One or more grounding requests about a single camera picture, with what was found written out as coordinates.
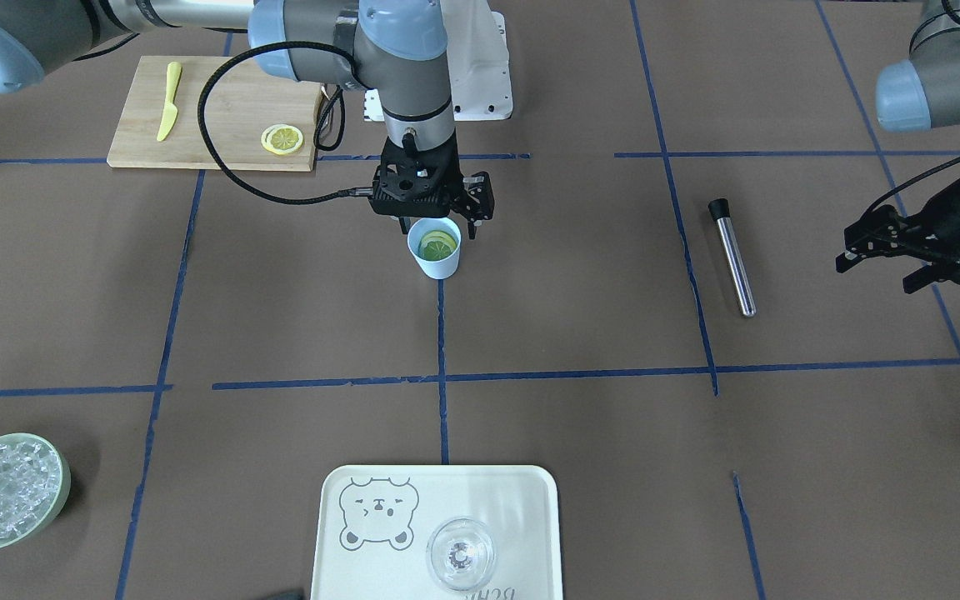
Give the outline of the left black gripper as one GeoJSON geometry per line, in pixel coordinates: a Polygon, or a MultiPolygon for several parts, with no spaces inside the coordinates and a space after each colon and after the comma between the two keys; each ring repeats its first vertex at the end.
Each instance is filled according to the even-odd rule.
{"type": "Polygon", "coordinates": [[[845,273],[878,256],[912,256],[923,261],[922,268],[903,278],[905,293],[934,283],[960,286],[960,178],[914,215],[900,215],[888,205],[868,210],[843,231],[843,252],[835,258],[835,268],[845,273]]]}

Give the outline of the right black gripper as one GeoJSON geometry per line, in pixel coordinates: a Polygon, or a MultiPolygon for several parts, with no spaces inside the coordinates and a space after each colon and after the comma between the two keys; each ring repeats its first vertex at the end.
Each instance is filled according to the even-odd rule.
{"type": "Polygon", "coordinates": [[[455,137],[431,149],[386,139],[369,202],[377,215],[397,218],[403,235],[410,232],[411,218],[464,216],[470,240],[476,239],[483,221],[494,217],[495,208],[490,174],[463,175],[455,137]]]}

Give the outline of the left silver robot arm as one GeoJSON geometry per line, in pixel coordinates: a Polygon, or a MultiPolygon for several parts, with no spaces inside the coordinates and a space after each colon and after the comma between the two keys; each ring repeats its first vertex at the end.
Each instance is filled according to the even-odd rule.
{"type": "MultiPolygon", "coordinates": [[[[887,132],[926,132],[960,125],[960,1],[927,1],[912,35],[909,57],[877,76],[877,122],[887,132]]],[[[843,231],[837,270],[868,258],[911,256],[922,261],[903,278],[906,293],[934,283],[960,286],[960,178],[903,216],[877,198],[843,231]]]]}

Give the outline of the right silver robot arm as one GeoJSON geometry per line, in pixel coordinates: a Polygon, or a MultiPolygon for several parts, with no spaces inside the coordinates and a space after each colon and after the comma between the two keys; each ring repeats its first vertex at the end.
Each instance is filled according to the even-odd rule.
{"type": "Polygon", "coordinates": [[[207,107],[232,69],[256,61],[274,77],[376,92],[386,134],[369,186],[335,192],[397,219],[461,216],[475,237],[494,217],[490,175],[461,170],[441,1],[0,1],[0,94],[37,85],[63,66],[113,53],[148,32],[207,30],[247,35],[247,49],[203,84],[197,128],[230,181],[282,205],[332,200],[279,197],[244,182],[213,143],[207,107]]]}

